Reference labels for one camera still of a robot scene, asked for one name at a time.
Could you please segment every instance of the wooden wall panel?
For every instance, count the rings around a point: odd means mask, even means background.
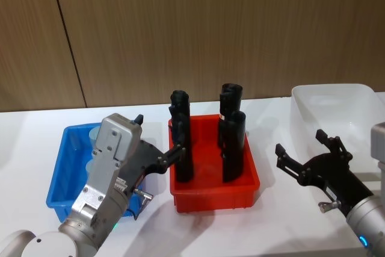
[[[60,0],[89,106],[287,96],[299,84],[385,90],[384,0]]]
[[[0,111],[84,107],[56,0],[0,0]]]

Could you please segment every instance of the white plastic bin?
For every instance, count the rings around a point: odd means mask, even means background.
[[[383,121],[385,106],[366,85],[300,85],[292,89],[291,134],[301,163],[328,152],[315,139],[317,129],[323,129],[329,137],[340,136],[353,155],[350,170],[361,181],[380,181],[378,161],[370,154],[370,135],[372,126]],[[369,188],[379,188],[379,183]]]

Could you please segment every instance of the white tabletop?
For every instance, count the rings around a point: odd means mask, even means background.
[[[385,99],[385,93],[379,95]],[[299,186],[276,167],[276,143],[296,158],[290,103],[290,98],[242,101],[261,183],[252,208],[178,214],[168,173],[150,175],[146,190],[154,200],[137,221],[121,219],[96,256],[364,256],[338,210],[320,213],[317,204],[328,201],[326,195]],[[191,115],[218,111],[218,102],[191,104]],[[168,105],[0,113],[0,240],[19,229],[57,230],[60,222],[45,201],[63,129],[100,122],[111,113],[143,114],[143,139],[168,149]]]

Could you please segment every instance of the black tube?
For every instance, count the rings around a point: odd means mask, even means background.
[[[220,113],[226,118],[230,117],[234,111],[241,108],[242,87],[238,84],[222,85],[220,94]]]
[[[174,146],[180,144],[186,151],[183,158],[175,164],[176,180],[188,182],[194,177],[193,156],[190,136],[190,104],[188,94],[175,90],[170,97],[171,136]]]
[[[245,143],[246,115],[235,111],[225,119],[219,120],[219,142],[223,160],[223,182],[230,182],[243,173],[243,150]]]

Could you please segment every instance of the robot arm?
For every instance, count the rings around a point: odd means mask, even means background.
[[[180,145],[162,153],[140,140],[142,122],[141,115],[135,121],[119,114],[104,118],[87,183],[59,232],[37,237],[29,231],[15,232],[0,244],[0,257],[94,256],[127,210],[132,194],[142,197],[141,209],[151,201],[151,194],[137,188],[144,177],[165,173],[183,156]]]
[[[353,156],[346,151],[339,137],[328,138],[318,130],[316,139],[330,153],[315,156],[304,165],[296,162],[277,144],[277,167],[295,178],[302,186],[320,188],[331,200],[318,204],[322,213],[339,209],[346,222],[368,250],[368,256],[385,257],[385,211],[381,198],[372,192],[349,170]],[[371,131],[371,155],[380,161],[382,170],[381,196],[385,200],[385,123]]]

